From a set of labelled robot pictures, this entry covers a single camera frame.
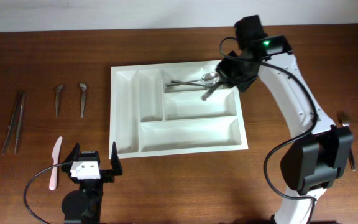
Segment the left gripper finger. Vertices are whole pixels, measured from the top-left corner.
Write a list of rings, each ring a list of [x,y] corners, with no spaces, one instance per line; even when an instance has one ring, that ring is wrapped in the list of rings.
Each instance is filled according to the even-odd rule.
[[[64,163],[75,162],[78,160],[79,154],[80,154],[80,145],[76,143],[73,149],[71,150],[71,152],[69,153],[69,155],[67,155],[67,157],[63,162]]]
[[[118,153],[117,153],[116,142],[113,142],[113,144],[112,144],[110,162],[111,162],[112,171],[114,174],[123,174],[122,165],[119,160]]]

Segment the steel spoon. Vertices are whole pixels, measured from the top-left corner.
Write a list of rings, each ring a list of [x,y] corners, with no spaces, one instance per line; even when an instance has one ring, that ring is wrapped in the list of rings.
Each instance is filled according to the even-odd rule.
[[[219,80],[219,74],[216,72],[206,73],[200,79],[190,80],[190,81],[171,81],[170,83],[166,83],[166,87],[174,87],[180,85],[190,85],[196,84],[196,82],[201,82],[201,86],[205,88],[209,88],[217,83]]]
[[[180,85],[183,85],[183,83],[179,80],[171,80],[170,83],[179,83]],[[185,83],[185,85],[189,85],[189,86],[200,86],[204,89],[210,89],[213,86],[215,86],[218,82],[212,82],[212,83],[207,83],[207,84],[197,84],[197,83]]]

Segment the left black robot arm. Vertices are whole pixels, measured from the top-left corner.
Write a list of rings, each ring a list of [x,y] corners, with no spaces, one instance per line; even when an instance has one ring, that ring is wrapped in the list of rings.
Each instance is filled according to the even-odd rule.
[[[98,151],[80,151],[76,144],[64,160],[62,171],[79,185],[78,190],[68,193],[62,201],[65,223],[99,223],[103,197],[103,185],[113,183],[123,174],[116,145],[112,145],[110,169],[100,169]]]

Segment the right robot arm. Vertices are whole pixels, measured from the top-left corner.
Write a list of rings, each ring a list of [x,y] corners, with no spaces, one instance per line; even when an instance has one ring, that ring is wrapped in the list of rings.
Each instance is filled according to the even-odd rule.
[[[241,54],[223,54],[220,83],[246,91],[260,79],[272,94],[291,138],[265,157],[264,177],[283,200],[271,223],[310,223],[318,199],[344,175],[354,137],[323,111],[283,35],[265,33],[258,15],[234,24]]]

